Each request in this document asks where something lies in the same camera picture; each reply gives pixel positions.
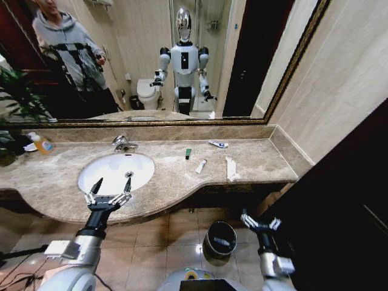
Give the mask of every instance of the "white sink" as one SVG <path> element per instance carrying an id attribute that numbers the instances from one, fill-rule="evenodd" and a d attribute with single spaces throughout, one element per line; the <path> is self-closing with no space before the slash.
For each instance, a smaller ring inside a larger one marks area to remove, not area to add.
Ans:
<path id="1" fill-rule="evenodd" d="M 151 180 L 155 165 L 148 156 L 136 153 L 103 156 L 81 171 L 78 176 L 78 187 L 88 193 L 100 178 L 104 178 L 98 195 L 117 195 L 124 190 L 128 181 L 125 175 L 129 172 L 133 172 L 131 191 L 134 191 Z"/>

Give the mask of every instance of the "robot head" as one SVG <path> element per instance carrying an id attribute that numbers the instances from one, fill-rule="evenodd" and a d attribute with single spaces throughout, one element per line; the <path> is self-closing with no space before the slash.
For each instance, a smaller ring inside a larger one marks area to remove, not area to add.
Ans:
<path id="1" fill-rule="evenodd" d="M 192 18 L 187 8 L 180 8 L 176 15 L 176 26 L 178 28 L 179 38 L 182 42 L 188 42 L 192 29 Z"/>

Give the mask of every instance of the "tissue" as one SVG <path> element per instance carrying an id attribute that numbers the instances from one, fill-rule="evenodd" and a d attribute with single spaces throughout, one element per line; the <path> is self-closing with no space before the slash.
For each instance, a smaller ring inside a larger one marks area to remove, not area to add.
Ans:
<path id="1" fill-rule="evenodd" d="M 233 182 L 234 180 L 240 179 L 240 175 L 236 173 L 236 162 L 226 157 L 227 162 L 227 178 L 230 182 Z"/>

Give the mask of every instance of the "bathroom floor tile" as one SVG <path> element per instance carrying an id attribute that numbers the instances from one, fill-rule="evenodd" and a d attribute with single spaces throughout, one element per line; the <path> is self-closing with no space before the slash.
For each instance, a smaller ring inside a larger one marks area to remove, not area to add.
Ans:
<path id="1" fill-rule="evenodd" d="M 99 275 L 114 291 L 124 291 L 132 256 L 133 247 L 102 249 L 101 260 L 98 264 L 96 274 Z M 96 290 L 107 290 L 97 278 L 96 281 Z"/>
<path id="2" fill-rule="evenodd" d="M 202 249 L 207 229 L 217 220 L 232 225 L 238 236 L 235 252 L 224 259 L 214 259 Z M 53 239 L 69 239 L 79 228 L 81 226 L 36 218 L 14 249 L 31 249 Z M 143 224 L 110 226 L 102 245 L 97 274 L 115 291 L 142 291 L 156 290 L 165 277 L 176 270 L 196 267 L 218 278 L 241 282 L 250 290 L 259 290 L 263 278 L 259 272 L 257 238 L 253 235 L 251 237 L 250 230 L 239 221 L 238 213 L 222 208 L 195 209 L 194 213 L 182 209 Z M 251 239 L 255 243 L 241 243 Z M 0 269 L 0 281 L 22 259 L 8 260 Z M 41 253 L 29 257 L 6 282 L 17 273 L 34 272 L 44 262 L 45 257 Z M 47 260 L 39 274 L 59 266 L 59 260 Z M 98 280 L 96 289 L 106 290 Z"/>
<path id="3" fill-rule="evenodd" d="M 126 291 L 155 291 L 166 274 L 167 247 L 135 247 Z"/>
<path id="4" fill-rule="evenodd" d="M 223 259 L 212 258 L 204 248 L 201 254 L 202 269 L 212 273 L 216 278 L 228 278 L 240 282 L 235 254 Z"/>
<path id="5" fill-rule="evenodd" d="M 168 246 L 166 276 L 172 272 L 190 268 L 201 268 L 202 245 Z"/>
<path id="6" fill-rule="evenodd" d="M 235 250 L 241 284 L 249 290 L 261 290 L 264 278 L 260 271 L 260 258 L 257 254 L 258 243 L 237 244 Z"/>
<path id="7" fill-rule="evenodd" d="M 198 211 L 173 212 L 170 214 L 169 246 L 199 244 Z"/>
<path id="8" fill-rule="evenodd" d="M 102 247 L 134 247 L 138 229 L 139 225 L 137 224 L 134 226 L 122 226 L 120 224 L 110 226 Z"/>
<path id="9" fill-rule="evenodd" d="M 43 236 L 39 241 L 40 244 L 50 244 L 53 240 L 72 239 L 77 231 L 83 227 L 80 224 L 63 223 L 52 219 L 45 226 Z"/>
<path id="10" fill-rule="evenodd" d="M 166 246 L 169 233 L 169 215 L 139 224 L 135 246 Z"/>

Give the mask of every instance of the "chrome faucet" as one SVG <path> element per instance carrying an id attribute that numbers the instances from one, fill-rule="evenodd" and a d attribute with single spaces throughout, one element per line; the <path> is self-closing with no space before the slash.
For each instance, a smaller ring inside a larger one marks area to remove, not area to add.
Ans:
<path id="1" fill-rule="evenodd" d="M 134 150 L 139 147 L 137 144 L 132 144 L 128 142 L 128 139 L 124 135 L 117 136 L 113 140 L 112 145 L 116 146 L 115 153 L 119 153 L 121 151 L 126 151 L 126 150 Z"/>

